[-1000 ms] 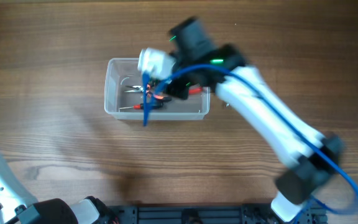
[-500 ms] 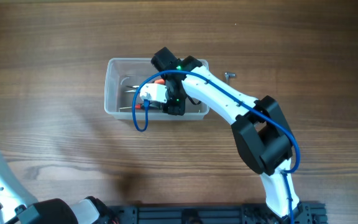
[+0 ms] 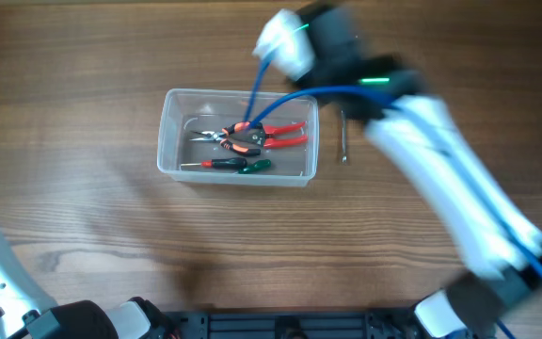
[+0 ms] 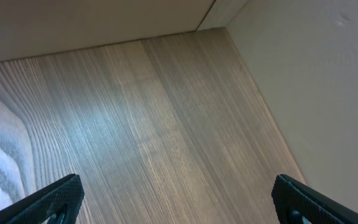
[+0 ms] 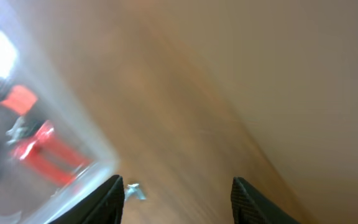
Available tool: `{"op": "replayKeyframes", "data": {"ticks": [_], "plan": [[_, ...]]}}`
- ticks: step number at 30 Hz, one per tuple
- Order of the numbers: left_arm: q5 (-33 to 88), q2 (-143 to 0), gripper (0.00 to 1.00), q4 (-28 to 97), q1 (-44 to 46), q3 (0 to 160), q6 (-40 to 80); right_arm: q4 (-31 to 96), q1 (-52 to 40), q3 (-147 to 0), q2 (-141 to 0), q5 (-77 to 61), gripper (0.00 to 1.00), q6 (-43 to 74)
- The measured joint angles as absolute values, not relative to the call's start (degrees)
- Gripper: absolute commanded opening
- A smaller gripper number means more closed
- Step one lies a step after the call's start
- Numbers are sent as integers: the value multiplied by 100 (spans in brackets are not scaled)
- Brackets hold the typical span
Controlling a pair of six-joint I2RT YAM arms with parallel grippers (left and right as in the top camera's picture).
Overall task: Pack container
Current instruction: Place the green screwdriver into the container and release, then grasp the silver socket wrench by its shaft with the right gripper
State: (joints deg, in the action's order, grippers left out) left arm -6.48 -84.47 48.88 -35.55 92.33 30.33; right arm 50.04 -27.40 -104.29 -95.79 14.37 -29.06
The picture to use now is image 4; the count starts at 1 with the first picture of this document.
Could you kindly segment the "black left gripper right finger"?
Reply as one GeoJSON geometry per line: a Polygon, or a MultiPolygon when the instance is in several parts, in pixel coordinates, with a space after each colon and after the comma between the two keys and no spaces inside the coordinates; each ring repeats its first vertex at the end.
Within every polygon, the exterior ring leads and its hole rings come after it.
{"type": "Polygon", "coordinates": [[[272,199],[281,224],[358,224],[358,213],[286,174],[276,176],[272,199]]]}

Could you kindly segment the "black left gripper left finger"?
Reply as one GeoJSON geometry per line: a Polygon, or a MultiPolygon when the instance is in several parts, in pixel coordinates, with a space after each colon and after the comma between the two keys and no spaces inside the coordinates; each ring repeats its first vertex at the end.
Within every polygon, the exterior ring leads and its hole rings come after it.
{"type": "Polygon", "coordinates": [[[78,174],[69,174],[0,211],[0,224],[76,222],[85,193],[78,174]]]}

